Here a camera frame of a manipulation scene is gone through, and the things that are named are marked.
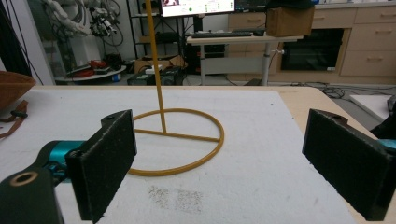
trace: monitor screen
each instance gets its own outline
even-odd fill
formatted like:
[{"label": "monitor screen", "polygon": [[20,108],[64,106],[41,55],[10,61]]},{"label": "monitor screen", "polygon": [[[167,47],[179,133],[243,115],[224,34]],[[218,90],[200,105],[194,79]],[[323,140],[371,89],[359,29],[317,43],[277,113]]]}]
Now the monitor screen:
[{"label": "monitor screen", "polygon": [[235,0],[161,0],[164,17],[234,12]]}]

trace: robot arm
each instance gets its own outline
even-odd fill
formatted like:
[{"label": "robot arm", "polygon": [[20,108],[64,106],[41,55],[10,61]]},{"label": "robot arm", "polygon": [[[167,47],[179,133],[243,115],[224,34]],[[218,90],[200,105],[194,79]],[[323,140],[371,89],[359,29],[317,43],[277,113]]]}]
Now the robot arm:
[{"label": "robot arm", "polygon": [[[48,6],[51,17],[63,25],[70,36],[109,36],[117,32],[109,21],[111,13],[105,8],[99,7],[102,0],[43,0],[43,2]],[[90,9],[91,24],[88,24],[89,20],[85,8]],[[69,16],[72,13],[71,10],[77,10],[77,15],[74,18]]]}]

